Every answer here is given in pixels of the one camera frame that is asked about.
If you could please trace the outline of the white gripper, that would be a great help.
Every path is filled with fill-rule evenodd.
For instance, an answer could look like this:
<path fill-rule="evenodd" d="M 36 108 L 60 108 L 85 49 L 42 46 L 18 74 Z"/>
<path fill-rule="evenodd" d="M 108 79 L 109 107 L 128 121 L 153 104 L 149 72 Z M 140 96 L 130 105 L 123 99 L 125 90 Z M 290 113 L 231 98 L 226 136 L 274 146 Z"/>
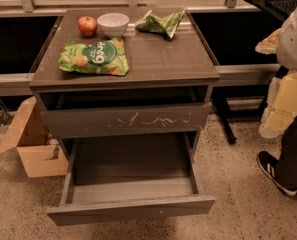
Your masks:
<path fill-rule="evenodd" d="M 282 79 L 272 78 L 259 133 L 264 138 L 276 138 L 285 132 L 296 117 L 297 71 L 290 71 Z"/>

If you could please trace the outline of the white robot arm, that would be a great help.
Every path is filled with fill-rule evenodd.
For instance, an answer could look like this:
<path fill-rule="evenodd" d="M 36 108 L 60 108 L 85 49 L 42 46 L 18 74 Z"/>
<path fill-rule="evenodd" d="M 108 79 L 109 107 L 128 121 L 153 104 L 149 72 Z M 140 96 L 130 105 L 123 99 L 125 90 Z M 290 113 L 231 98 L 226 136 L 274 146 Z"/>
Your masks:
<path fill-rule="evenodd" d="M 264 138 L 283 134 L 297 117 L 297 8 L 283 25 L 255 47 L 262 54 L 276 54 L 277 62 L 288 70 L 273 77 L 267 96 L 259 133 Z"/>

